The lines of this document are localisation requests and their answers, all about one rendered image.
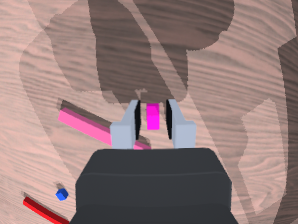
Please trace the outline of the red rod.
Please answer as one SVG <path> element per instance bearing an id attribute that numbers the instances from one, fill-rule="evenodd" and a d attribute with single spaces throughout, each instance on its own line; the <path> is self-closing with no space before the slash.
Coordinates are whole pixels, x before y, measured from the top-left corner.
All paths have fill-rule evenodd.
<path id="1" fill-rule="evenodd" d="M 45 219 L 51 221 L 54 224 L 69 224 L 69 221 L 56 215 L 55 213 L 49 211 L 48 209 L 44 208 L 43 206 L 39 205 L 32 199 L 26 196 L 23 200 L 23 205 L 31 209 L 32 211 L 36 212 L 40 216 L 44 217 Z"/>

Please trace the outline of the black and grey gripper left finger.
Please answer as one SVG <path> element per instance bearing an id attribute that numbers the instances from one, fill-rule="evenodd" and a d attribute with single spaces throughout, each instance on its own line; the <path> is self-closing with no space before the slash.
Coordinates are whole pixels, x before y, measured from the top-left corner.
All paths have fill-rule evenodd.
<path id="1" fill-rule="evenodd" d="M 121 122 L 112 122 L 110 126 L 112 149 L 134 149 L 133 143 L 139 139 L 140 128 L 141 102 L 131 100 Z"/>

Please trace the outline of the small blue block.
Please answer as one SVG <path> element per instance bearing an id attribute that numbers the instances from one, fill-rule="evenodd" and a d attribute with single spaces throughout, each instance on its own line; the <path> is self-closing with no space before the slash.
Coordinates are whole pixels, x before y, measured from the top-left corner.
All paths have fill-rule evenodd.
<path id="1" fill-rule="evenodd" d="M 69 194 L 65 190 L 65 188 L 63 188 L 63 189 L 59 189 L 55 195 L 58 197 L 60 201 L 62 201 L 62 200 L 66 200 Z"/>

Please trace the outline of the pink rod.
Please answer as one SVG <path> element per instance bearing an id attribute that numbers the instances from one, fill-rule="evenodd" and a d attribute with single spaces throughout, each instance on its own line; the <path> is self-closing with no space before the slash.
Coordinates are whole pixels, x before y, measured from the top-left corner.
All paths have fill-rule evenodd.
<path id="1" fill-rule="evenodd" d="M 104 127 L 90 119 L 87 119 L 67 108 L 63 108 L 62 110 L 60 110 L 58 120 L 112 146 L 110 129 L 107 127 Z M 151 147 L 136 141 L 134 149 L 151 149 Z"/>

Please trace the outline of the magenta rod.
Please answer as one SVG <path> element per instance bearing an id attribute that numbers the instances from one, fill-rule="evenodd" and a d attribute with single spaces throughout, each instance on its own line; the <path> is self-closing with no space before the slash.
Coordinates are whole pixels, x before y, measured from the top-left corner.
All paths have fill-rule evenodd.
<path id="1" fill-rule="evenodd" d="M 147 130 L 159 129 L 159 104 L 147 104 Z"/>

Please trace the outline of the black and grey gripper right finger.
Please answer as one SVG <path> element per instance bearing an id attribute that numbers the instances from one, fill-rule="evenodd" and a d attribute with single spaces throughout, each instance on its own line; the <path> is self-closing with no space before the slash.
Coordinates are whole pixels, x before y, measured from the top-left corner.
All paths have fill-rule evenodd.
<path id="1" fill-rule="evenodd" d="M 166 125 L 174 148 L 195 148 L 196 124 L 185 120 L 175 99 L 166 100 Z"/>

